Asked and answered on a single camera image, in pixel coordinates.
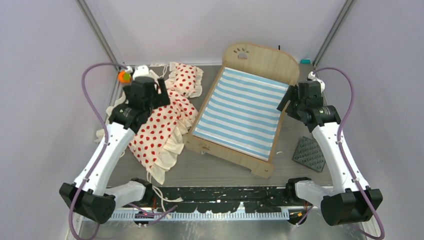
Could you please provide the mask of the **strawberry print small pillow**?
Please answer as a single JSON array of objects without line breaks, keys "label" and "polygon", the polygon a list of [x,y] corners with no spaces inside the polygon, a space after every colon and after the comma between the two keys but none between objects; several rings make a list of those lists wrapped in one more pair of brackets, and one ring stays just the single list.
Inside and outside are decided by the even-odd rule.
[{"label": "strawberry print small pillow", "polygon": [[185,63],[170,62],[169,70],[168,79],[165,81],[167,89],[178,91],[188,98],[202,95],[204,71],[201,68]]}]

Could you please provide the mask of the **strawberry print ruffled blanket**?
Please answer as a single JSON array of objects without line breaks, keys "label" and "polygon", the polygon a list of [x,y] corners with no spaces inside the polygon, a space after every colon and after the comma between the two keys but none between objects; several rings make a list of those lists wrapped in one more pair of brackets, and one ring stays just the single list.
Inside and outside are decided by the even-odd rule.
[{"label": "strawberry print ruffled blanket", "polygon": [[128,144],[139,163],[160,184],[166,172],[177,163],[184,148],[183,135],[187,134],[198,114],[186,92],[167,91],[170,104],[152,111]]}]

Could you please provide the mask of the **wooden pet bed frame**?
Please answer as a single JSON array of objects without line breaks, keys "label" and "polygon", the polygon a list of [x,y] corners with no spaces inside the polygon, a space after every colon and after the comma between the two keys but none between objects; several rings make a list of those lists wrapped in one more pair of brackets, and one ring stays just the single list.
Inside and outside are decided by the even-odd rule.
[{"label": "wooden pet bed frame", "polygon": [[185,147],[268,178],[284,120],[278,105],[299,76],[299,64],[287,52],[249,42],[230,45],[183,138]]}]

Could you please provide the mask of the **blue striped mattress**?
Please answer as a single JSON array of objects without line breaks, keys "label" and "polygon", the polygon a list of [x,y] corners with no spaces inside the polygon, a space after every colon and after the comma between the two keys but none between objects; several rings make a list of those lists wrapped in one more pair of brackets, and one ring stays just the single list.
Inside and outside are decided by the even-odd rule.
[{"label": "blue striped mattress", "polygon": [[192,134],[268,161],[289,85],[226,67]]}]

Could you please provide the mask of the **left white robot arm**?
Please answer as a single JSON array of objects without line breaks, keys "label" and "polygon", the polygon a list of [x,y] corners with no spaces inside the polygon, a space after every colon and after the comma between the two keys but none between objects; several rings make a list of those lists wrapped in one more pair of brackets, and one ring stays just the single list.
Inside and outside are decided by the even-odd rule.
[{"label": "left white robot arm", "polygon": [[148,122],[153,110],[170,104],[165,81],[150,74],[146,65],[127,66],[124,72],[132,75],[131,84],[123,87],[124,102],[112,110],[109,123],[102,123],[104,137],[86,167],[73,183],[63,183],[59,189],[69,207],[69,224],[75,213],[104,224],[117,208],[134,202],[148,207],[153,202],[152,185],[140,178],[107,188],[121,153],[141,126]]}]

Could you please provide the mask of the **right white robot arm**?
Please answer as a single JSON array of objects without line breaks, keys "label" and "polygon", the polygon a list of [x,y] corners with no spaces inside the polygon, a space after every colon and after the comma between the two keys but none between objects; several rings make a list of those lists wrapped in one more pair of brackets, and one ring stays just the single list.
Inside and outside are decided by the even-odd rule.
[{"label": "right white robot arm", "polygon": [[383,201],[379,189],[372,189],[358,169],[341,129],[336,108],[325,105],[319,81],[308,80],[289,86],[277,109],[308,128],[319,145],[332,180],[324,188],[308,177],[291,178],[285,198],[291,205],[306,201],[320,208],[330,226],[367,222]]}]

